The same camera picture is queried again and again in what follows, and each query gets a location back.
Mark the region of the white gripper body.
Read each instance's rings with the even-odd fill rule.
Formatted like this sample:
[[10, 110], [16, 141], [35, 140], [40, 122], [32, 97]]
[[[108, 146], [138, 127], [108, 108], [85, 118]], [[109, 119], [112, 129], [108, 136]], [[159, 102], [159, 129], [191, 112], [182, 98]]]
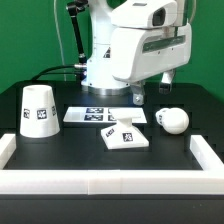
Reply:
[[190, 24], [178, 30], [116, 28], [111, 38], [111, 75], [135, 83], [188, 63]]

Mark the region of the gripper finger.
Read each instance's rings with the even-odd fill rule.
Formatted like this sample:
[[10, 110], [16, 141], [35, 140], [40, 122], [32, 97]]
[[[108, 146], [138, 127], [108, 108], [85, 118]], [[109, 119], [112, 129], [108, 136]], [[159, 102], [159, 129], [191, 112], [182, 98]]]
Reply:
[[130, 85], [133, 94], [133, 103], [135, 105], [141, 106], [144, 104], [144, 84], [142, 82], [137, 82]]
[[162, 75], [161, 82], [159, 83], [159, 92], [161, 94], [169, 94], [172, 90], [172, 82], [175, 77], [175, 70], [165, 71]]

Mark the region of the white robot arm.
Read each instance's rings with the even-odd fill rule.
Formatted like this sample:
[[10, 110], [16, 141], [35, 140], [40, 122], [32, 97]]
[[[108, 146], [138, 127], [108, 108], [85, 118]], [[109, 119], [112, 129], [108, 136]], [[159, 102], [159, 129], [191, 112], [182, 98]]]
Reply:
[[187, 2], [126, 0], [113, 9], [107, 0], [90, 0], [92, 55], [83, 88], [99, 95], [130, 91], [142, 105], [145, 80], [160, 74], [159, 91], [169, 93], [176, 69], [191, 55]]

